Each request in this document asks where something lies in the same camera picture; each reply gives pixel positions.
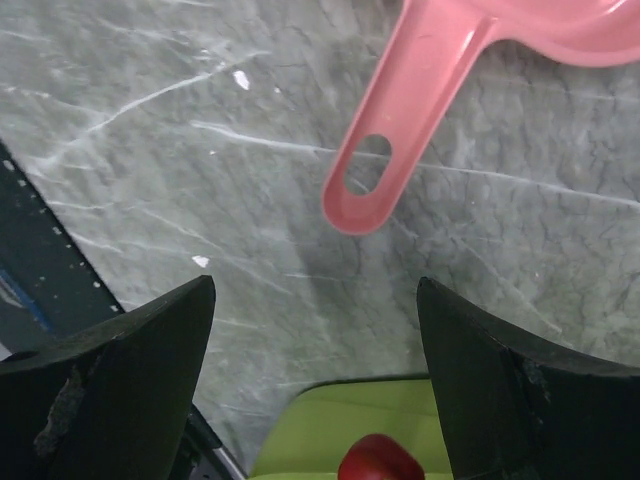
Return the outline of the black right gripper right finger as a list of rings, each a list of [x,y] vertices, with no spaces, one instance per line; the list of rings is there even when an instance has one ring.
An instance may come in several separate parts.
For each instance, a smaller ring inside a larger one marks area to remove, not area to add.
[[[455,478],[638,477],[637,368],[545,340],[430,278],[417,309]]]

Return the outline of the pink plastic dustpan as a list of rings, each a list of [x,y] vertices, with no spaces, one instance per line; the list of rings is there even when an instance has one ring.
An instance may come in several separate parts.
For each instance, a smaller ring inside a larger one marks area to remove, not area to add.
[[[385,223],[479,54],[513,40],[556,62],[611,67],[639,58],[636,1],[405,1],[322,193],[337,230],[368,234]],[[344,183],[358,143],[385,138],[390,161],[364,195]]]

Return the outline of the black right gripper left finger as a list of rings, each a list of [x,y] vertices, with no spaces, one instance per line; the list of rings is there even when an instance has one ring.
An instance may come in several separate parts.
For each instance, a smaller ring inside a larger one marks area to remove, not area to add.
[[[214,308],[214,281],[202,275],[2,361],[2,478],[168,478]]]

